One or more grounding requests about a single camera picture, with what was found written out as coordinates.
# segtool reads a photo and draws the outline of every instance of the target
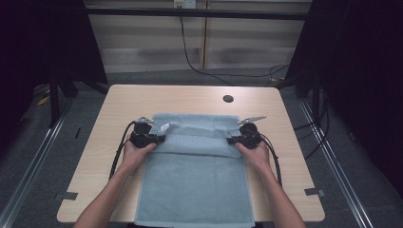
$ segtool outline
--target light wood tabletop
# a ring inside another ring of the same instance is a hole
[[[232,103],[223,100],[234,98]],[[255,122],[270,139],[279,157],[284,191],[305,221],[321,221],[325,215],[317,195],[306,196],[314,188],[283,101],[275,88],[193,85],[114,85],[110,88],[89,136],[68,192],[76,200],[64,199],[57,214],[61,222],[75,222],[108,181],[110,167],[126,126],[156,113],[196,113],[237,115],[240,120],[266,116]],[[129,179],[111,221],[132,223],[143,168]],[[247,165],[255,221],[271,221],[269,203],[259,176]]]

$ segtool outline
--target blue cloth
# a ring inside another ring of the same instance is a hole
[[[238,117],[156,114],[166,140],[145,161],[135,223],[155,227],[255,225],[245,161],[226,137],[239,134]]]

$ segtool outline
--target power outlet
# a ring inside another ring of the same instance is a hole
[[[196,0],[185,0],[184,7],[186,9],[195,9],[196,8]]]
[[[174,9],[184,9],[184,0],[174,0]]]

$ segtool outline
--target person's left arm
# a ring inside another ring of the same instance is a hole
[[[149,144],[145,148],[136,148],[131,141],[125,143],[124,158],[115,174],[101,193],[89,204],[78,217],[74,227],[106,227],[122,194],[125,182],[143,162],[145,155],[156,146]]]

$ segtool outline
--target person's left hand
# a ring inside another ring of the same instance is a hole
[[[144,161],[145,155],[157,146],[155,143],[151,143],[145,148],[137,148],[129,141],[130,135],[126,137],[126,143],[124,147],[124,159],[122,166],[127,166],[131,173],[134,173],[136,168]]]

